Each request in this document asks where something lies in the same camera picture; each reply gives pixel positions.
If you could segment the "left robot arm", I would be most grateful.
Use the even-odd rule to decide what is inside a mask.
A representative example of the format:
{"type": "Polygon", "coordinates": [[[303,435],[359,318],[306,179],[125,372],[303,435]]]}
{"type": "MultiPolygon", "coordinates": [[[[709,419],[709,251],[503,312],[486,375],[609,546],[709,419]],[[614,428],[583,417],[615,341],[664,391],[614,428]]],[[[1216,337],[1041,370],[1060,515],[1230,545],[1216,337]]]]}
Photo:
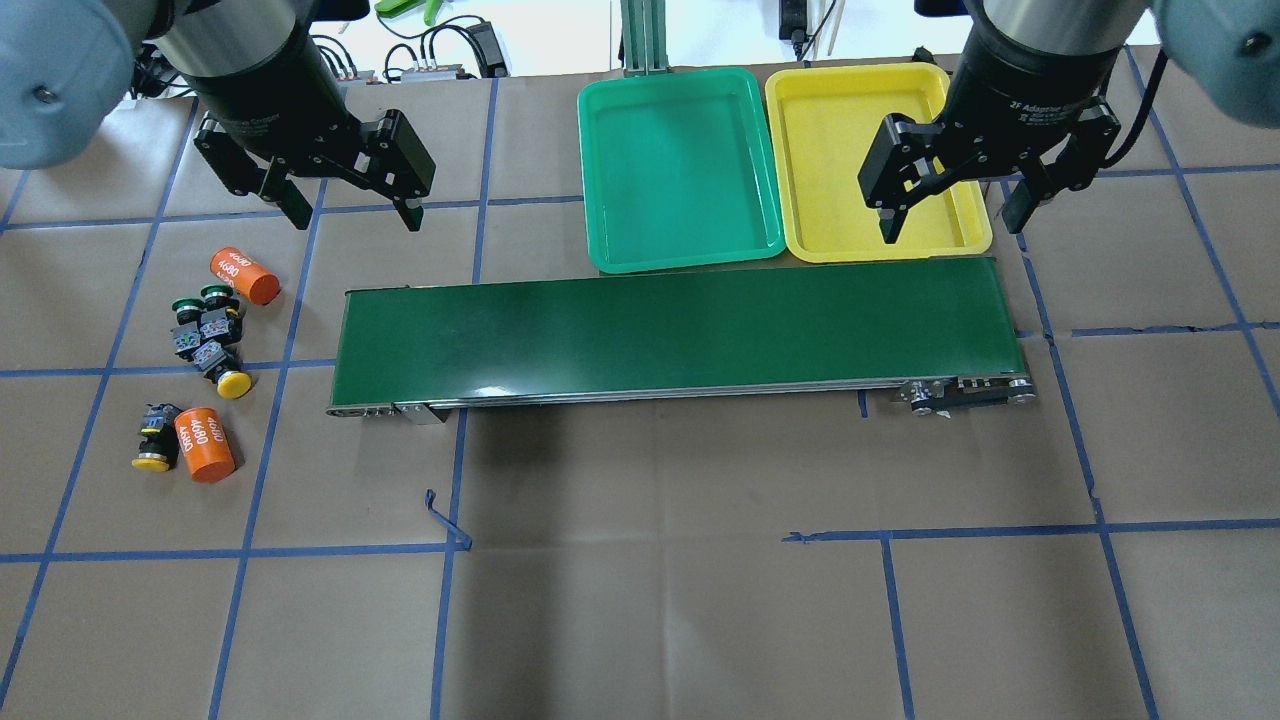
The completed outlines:
{"type": "Polygon", "coordinates": [[[155,45],[206,108],[195,146],[223,186],[303,231],[298,178],[388,199],[419,231],[436,165],[406,115],[351,114],[310,28],[356,20],[366,1],[5,1],[3,165],[44,169],[82,154],[155,45]]]}

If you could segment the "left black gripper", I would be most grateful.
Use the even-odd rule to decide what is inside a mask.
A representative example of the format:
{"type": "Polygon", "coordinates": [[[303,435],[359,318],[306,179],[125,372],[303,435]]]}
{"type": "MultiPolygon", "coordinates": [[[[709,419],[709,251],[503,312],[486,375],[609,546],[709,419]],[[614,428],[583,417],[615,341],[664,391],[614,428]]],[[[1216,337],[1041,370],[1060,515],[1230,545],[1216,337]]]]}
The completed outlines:
{"type": "Polygon", "coordinates": [[[230,76],[193,78],[209,126],[195,146],[233,193],[261,193],[297,231],[314,208],[291,178],[330,177],[394,200],[410,232],[422,227],[436,164],[404,113],[361,120],[312,44],[287,44],[230,76]]]}

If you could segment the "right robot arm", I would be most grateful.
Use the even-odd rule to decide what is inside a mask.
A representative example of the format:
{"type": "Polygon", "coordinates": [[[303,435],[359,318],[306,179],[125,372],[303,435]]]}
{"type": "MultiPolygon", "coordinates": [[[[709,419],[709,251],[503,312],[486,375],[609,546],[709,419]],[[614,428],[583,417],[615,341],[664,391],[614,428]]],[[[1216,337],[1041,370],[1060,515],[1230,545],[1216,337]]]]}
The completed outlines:
{"type": "Polygon", "coordinates": [[[884,117],[859,172],[886,243],[924,199],[1001,176],[1019,177],[1001,218],[1023,231],[1037,208],[1088,188],[1132,150],[1169,65],[1234,120],[1277,126],[1275,1],[919,1],[915,10],[966,15],[972,28],[938,114],[884,117]],[[1106,92],[1143,15],[1161,47],[1124,129],[1106,92]]]}

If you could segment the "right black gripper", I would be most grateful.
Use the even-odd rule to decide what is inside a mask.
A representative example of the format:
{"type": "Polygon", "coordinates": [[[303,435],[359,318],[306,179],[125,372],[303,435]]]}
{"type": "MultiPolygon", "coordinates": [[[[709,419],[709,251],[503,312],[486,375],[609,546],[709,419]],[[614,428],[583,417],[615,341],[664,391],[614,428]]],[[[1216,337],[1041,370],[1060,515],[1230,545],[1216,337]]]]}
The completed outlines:
{"type": "Polygon", "coordinates": [[[1010,234],[1061,190],[1087,187],[1120,131],[1098,92],[1115,56],[964,51],[932,120],[892,111],[876,129],[858,181],[883,241],[899,242],[902,209],[961,181],[1021,173],[1001,208],[1010,234]]]}

